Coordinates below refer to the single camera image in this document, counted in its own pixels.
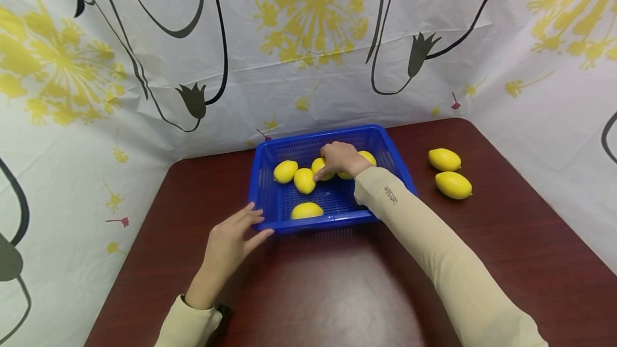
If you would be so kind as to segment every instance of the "table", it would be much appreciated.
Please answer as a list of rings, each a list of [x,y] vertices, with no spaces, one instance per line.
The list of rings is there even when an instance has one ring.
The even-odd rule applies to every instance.
[[[614,346],[617,277],[467,120],[387,129],[419,196],[484,261],[551,346]],[[435,189],[430,149],[463,159],[474,194]],[[253,151],[169,169],[87,347],[152,346],[208,233],[246,204]],[[273,236],[220,298],[216,346],[460,346],[431,282],[381,223]]]

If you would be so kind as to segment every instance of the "sleeve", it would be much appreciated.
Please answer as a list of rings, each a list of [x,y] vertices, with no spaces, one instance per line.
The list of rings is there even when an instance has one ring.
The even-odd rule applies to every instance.
[[[476,254],[383,168],[356,177],[354,196],[385,222],[431,279],[464,347],[541,347],[531,316],[504,294]]]
[[[171,306],[154,347],[201,347],[222,318],[213,307],[209,310],[191,308],[180,295]]]

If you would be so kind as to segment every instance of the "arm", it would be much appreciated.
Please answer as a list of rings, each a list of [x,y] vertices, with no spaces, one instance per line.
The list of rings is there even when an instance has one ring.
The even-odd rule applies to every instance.
[[[186,295],[171,306],[155,347],[203,346],[219,326],[222,316],[214,309],[216,296],[248,254],[274,233],[263,230],[244,241],[244,232],[264,220],[263,210],[253,210],[253,206],[249,204],[212,229],[204,262]]]
[[[354,177],[358,204],[385,222],[431,279],[463,346],[548,346],[533,319],[504,294],[476,254],[401,180],[356,155],[337,159],[335,154],[335,168],[328,167],[328,149],[325,156],[324,174],[341,169]]]

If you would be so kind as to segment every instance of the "lemon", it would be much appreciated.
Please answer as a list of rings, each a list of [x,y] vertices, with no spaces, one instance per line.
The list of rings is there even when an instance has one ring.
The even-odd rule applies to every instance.
[[[294,174],[298,170],[296,161],[283,161],[274,168],[274,180],[280,184],[287,184],[294,179]]]
[[[302,202],[291,211],[291,219],[299,220],[300,218],[323,216],[323,209],[315,202]]]
[[[325,165],[326,165],[326,161],[324,161],[323,158],[321,157],[315,158],[315,161],[313,161],[313,164],[310,166],[310,169],[313,171],[313,173],[317,174],[319,169],[323,168]],[[325,176],[321,177],[320,181],[328,181],[332,177],[334,177],[334,173],[328,173]]]
[[[296,174],[294,174],[294,184],[296,184],[296,189],[300,193],[309,194],[313,192],[315,189],[315,181],[313,181],[313,176],[315,173],[309,168],[301,168],[298,169]]]
[[[461,167],[461,157],[448,149],[429,150],[428,160],[442,172],[454,172]]]
[[[459,173],[439,173],[435,176],[435,183],[443,194],[455,200],[463,200],[471,195],[471,182]]]
[[[369,152],[367,152],[365,150],[361,150],[360,152],[358,152],[358,154],[361,155],[362,157],[365,157],[374,166],[377,166],[377,160],[375,160],[375,157],[371,153],[369,153]],[[351,176],[349,176],[349,174],[347,174],[345,172],[337,173],[337,175],[339,177],[341,177],[342,179],[344,179],[344,180],[350,180],[351,179]]]
[[[375,160],[375,157],[373,157],[371,153],[365,150],[361,150],[360,152],[358,152],[358,154],[362,157],[365,157],[370,163],[373,164],[373,166],[377,166],[377,160]]]

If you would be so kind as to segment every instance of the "finger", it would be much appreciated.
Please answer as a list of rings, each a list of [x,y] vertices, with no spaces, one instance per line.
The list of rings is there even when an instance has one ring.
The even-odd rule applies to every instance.
[[[321,180],[321,177],[325,176],[328,173],[330,173],[330,168],[328,166],[324,166],[323,168],[319,169],[317,173],[315,173],[315,176],[313,176],[313,181]]]
[[[323,146],[321,147],[321,151],[320,151],[320,153],[321,153],[321,158],[325,158],[325,157],[326,157],[326,153],[325,153],[325,151],[326,151],[326,147],[328,147],[328,145],[330,145],[330,144],[325,144],[325,145],[323,145]]]
[[[242,218],[246,216],[249,212],[253,212],[253,208],[255,208],[255,202],[249,202],[247,206],[245,206],[238,212],[232,214],[230,218],[228,218],[226,221],[230,222],[231,224],[236,224],[238,221],[242,220]]]
[[[261,216],[262,214],[264,214],[264,210],[263,209],[249,210],[247,214],[250,214],[251,216]]]
[[[244,254],[251,253],[255,248],[263,244],[268,237],[272,236],[273,233],[274,229],[265,229],[252,238],[249,238],[249,240],[244,243]]]
[[[236,224],[236,228],[240,233],[246,232],[246,230],[253,224],[259,224],[263,222],[264,218],[261,216],[252,216],[251,214],[247,214],[242,218],[242,220],[238,221]]]

